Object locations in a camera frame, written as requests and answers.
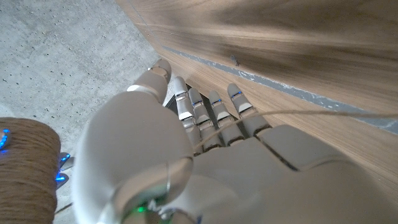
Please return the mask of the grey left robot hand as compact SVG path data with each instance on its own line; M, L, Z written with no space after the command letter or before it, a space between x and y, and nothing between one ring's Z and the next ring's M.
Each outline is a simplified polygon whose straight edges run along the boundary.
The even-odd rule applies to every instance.
M339 150L289 125L271 126L228 86L210 107L158 60L89 120L77 147L78 223L396 223L397 208Z

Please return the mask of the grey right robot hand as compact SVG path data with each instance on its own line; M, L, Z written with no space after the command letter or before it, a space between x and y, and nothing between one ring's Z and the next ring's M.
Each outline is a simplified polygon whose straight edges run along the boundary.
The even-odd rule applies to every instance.
M7 128L1 128L1 155L6 154L8 150L6 147L10 145L11 143L11 130ZM59 170L58 174L55 178L55 181L57 183L57 190L62 187L65 183L68 182L69 176L63 171L70 169L73 166L73 160L74 157L72 157L69 153L67 152L61 152L60 153L60 158L59 158Z

